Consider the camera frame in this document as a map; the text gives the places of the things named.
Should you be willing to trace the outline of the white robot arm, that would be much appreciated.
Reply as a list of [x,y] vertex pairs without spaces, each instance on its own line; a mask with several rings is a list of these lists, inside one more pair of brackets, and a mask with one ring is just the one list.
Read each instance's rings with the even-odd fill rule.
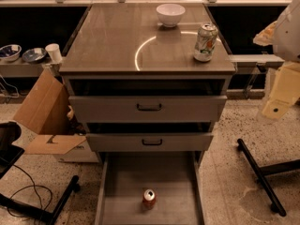
[[278,120],[300,98],[300,0],[292,0],[253,42],[271,45],[273,54],[283,60],[262,106],[264,117]]

